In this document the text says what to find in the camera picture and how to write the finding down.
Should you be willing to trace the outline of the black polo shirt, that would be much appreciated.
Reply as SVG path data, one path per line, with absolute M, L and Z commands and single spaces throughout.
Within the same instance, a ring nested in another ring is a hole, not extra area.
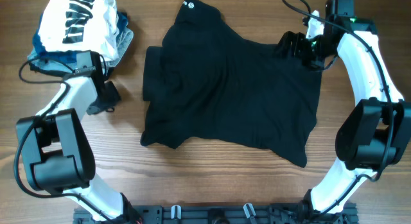
M 141 144 L 174 149 L 191 137 L 218 139 L 306 166 L 322 74 L 292 56 L 291 37 L 244 39 L 217 8 L 184 0 L 161 46 L 146 50 Z

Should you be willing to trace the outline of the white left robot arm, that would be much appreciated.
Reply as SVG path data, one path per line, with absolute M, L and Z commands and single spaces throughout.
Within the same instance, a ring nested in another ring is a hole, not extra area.
M 137 223 L 139 215 L 125 196 L 96 174 L 80 121 L 97 98 L 92 78 L 70 78 L 61 83 L 45 108 L 18 120 L 14 176 L 26 194 L 70 198 L 89 211 L 95 222 Z

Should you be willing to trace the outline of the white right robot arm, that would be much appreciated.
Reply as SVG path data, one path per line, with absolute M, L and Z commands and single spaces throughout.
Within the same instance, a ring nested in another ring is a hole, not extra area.
M 307 191 L 294 210 L 301 223 L 332 223 L 366 181 L 377 182 L 383 170 L 401 159 L 410 140 L 410 103 L 390 79 L 371 20 L 352 9 L 305 13 L 307 34 L 297 45 L 312 60 L 329 55 L 347 69 L 355 107 L 337 132 L 337 158 L 322 181 Z

